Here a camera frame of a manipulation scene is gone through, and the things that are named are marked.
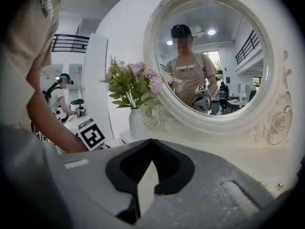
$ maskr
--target person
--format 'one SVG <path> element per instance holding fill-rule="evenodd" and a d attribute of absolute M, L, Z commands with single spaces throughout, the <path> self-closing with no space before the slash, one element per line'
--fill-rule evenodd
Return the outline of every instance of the person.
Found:
<path fill-rule="evenodd" d="M 76 115 L 75 111 L 72 111 L 67 107 L 65 102 L 65 94 L 63 89 L 67 89 L 71 84 L 71 79 L 68 74 L 61 74 L 60 78 L 55 82 L 48 90 L 47 95 L 51 97 L 48 100 L 49 107 L 54 115 L 56 115 L 57 109 L 61 107 L 63 112 L 67 115 Z"/>
<path fill-rule="evenodd" d="M 41 68 L 51 65 L 52 39 L 59 24 L 61 0 L 26 0 L 17 10 L 2 41 L 2 50 L 14 71 L 34 89 L 19 122 L 31 131 L 30 120 L 54 144 L 68 153 L 88 151 L 82 140 L 54 116 L 40 90 Z"/>
<path fill-rule="evenodd" d="M 220 94 L 220 91 L 218 90 L 218 87 L 217 87 L 216 92 L 211 97 L 211 99 L 212 99 L 212 115 L 217 115 L 217 113 L 220 110 L 219 94 Z"/>
<path fill-rule="evenodd" d="M 208 55 L 192 51 L 193 36 L 187 25 L 175 25 L 171 34 L 173 43 L 177 45 L 178 55 L 166 64 L 165 71 L 173 73 L 176 78 L 184 81 L 182 91 L 176 95 L 186 105 L 194 108 L 195 90 L 198 86 L 205 85 L 206 79 L 210 84 L 208 87 L 210 96 L 215 94 L 217 90 L 215 75 L 218 71 Z"/>
<path fill-rule="evenodd" d="M 229 100 L 229 95 L 230 95 L 229 87 L 225 85 L 224 82 L 221 82 L 219 91 L 221 93 L 222 98 L 225 98 L 220 100 L 221 112 L 222 114 L 224 114 L 224 110 L 226 109 L 227 101 Z"/>

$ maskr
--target black backpack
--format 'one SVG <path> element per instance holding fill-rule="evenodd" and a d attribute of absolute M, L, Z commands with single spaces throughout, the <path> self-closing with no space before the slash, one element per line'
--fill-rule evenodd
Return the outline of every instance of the black backpack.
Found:
<path fill-rule="evenodd" d="M 47 102 L 49 102 L 49 99 L 51 98 L 51 93 L 56 89 L 62 89 L 62 88 L 60 86 L 57 86 L 57 87 L 53 88 L 53 90 L 50 93 L 48 93 L 46 91 L 42 91 L 42 94 Z"/>

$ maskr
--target black railing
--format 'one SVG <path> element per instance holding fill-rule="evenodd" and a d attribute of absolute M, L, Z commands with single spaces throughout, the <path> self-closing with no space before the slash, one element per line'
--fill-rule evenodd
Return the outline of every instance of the black railing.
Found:
<path fill-rule="evenodd" d="M 89 37 L 55 34 L 52 42 L 52 52 L 85 53 L 88 43 L 89 43 Z"/>
<path fill-rule="evenodd" d="M 160 66 L 161 66 L 161 70 L 165 71 L 165 66 L 163 64 L 160 64 Z"/>
<path fill-rule="evenodd" d="M 251 32 L 250 36 L 248 37 L 247 41 L 245 42 L 245 44 L 241 48 L 241 50 L 235 56 L 235 58 L 237 60 L 237 65 L 239 65 L 244 59 L 246 59 L 248 54 L 252 50 L 255 49 L 255 47 L 258 45 L 258 43 L 259 43 L 258 37 L 257 37 L 255 31 L 253 30 Z"/>

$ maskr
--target ornate white mirror frame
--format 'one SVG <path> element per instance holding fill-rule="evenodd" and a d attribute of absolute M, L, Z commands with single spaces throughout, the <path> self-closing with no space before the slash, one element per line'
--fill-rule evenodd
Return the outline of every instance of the ornate white mirror frame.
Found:
<path fill-rule="evenodd" d="M 155 46 L 158 43 L 158 29 L 162 19 L 175 8 L 192 0 L 163 0 L 156 8 L 148 22 L 143 45 L 144 60 L 159 71 Z M 231 137 L 249 137 L 252 143 L 278 145 L 287 136 L 291 120 L 291 97 L 288 91 L 287 76 L 291 73 L 285 60 L 289 52 L 279 48 L 274 34 L 274 24 L 270 20 L 260 17 L 259 10 L 251 5 L 249 0 L 212 0 L 225 4 L 244 16 L 256 31 L 264 53 L 264 74 L 258 94 L 242 110 L 232 115 L 211 117 L 200 114 L 174 96 L 165 85 L 158 100 L 176 120 L 183 124 L 184 129 L 196 130 L 201 137 L 193 141 L 200 141 L 203 136 L 228 134 Z"/>

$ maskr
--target vase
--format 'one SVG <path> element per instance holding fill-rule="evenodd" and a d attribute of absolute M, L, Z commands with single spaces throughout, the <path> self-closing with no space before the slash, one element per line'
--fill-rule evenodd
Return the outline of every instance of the vase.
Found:
<path fill-rule="evenodd" d="M 143 139 L 145 137 L 143 118 L 139 109 L 131 110 L 129 115 L 129 128 L 133 139 Z"/>

